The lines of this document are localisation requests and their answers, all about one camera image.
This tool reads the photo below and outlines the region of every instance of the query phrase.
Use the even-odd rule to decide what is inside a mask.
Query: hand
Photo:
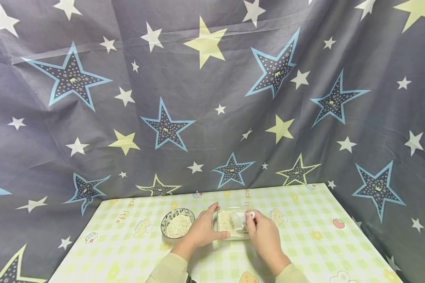
[[[217,232],[213,229],[213,213],[219,211],[219,209],[219,203],[215,202],[208,209],[202,211],[192,223],[186,235],[179,239],[171,252],[189,261],[192,253],[198,247],[203,247],[216,239],[230,237],[229,231]]]
[[[274,221],[260,211],[252,211],[255,213],[255,219],[250,215],[250,211],[246,212],[246,226],[250,239],[272,273],[277,276],[291,264],[291,260],[282,251],[279,229],[275,226]]]
[[[216,239],[226,239],[230,237],[229,231],[217,232],[213,229],[213,213],[219,211],[218,202],[213,203],[208,209],[202,211],[195,219],[184,238],[189,239],[197,247],[203,247]]]

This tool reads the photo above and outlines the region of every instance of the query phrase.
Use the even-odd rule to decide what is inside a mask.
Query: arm
[[[216,232],[213,229],[213,213],[219,209],[216,202],[198,215],[187,234],[159,262],[146,283],[194,283],[187,273],[187,265],[194,251],[216,239],[230,237],[230,232]]]
[[[253,210],[255,219],[247,212],[246,226],[257,252],[275,276],[276,283],[310,283],[305,275],[295,267],[281,247],[279,229],[274,221],[260,211]]]

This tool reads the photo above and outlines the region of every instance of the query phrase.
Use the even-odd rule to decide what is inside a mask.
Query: table
[[[270,216],[284,252],[312,283],[402,283],[325,184],[105,200],[49,282],[143,283],[173,247],[161,233],[165,214],[198,215],[216,201]],[[188,271],[198,283],[274,282],[249,241],[200,248]]]

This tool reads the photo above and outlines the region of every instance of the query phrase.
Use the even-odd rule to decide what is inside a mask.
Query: clear glass bowl
[[[162,219],[162,222],[161,222],[162,234],[168,239],[180,239],[184,236],[183,235],[183,236],[180,236],[178,238],[170,238],[167,235],[168,224],[173,220],[173,218],[177,217],[178,215],[185,215],[185,216],[189,217],[191,223],[194,223],[194,221],[195,221],[194,213],[187,208],[177,208],[177,209],[174,209],[174,210],[168,212],[168,214],[165,215],[165,217]]]

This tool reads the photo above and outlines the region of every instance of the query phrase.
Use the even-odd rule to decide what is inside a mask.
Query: star-patterned fabric backdrop
[[[425,0],[0,0],[0,282],[101,200],[314,182],[425,282]]]

